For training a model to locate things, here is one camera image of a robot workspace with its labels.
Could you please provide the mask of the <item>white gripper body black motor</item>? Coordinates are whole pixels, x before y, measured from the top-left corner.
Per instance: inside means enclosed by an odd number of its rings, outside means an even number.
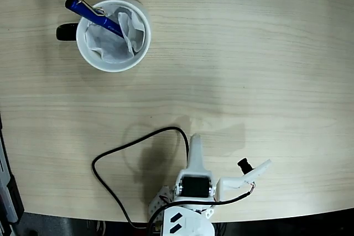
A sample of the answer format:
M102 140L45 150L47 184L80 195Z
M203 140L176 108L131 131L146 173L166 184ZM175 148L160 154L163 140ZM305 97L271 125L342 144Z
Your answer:
M215 202L216 186L208 176L184 175L175 188L173 202Z

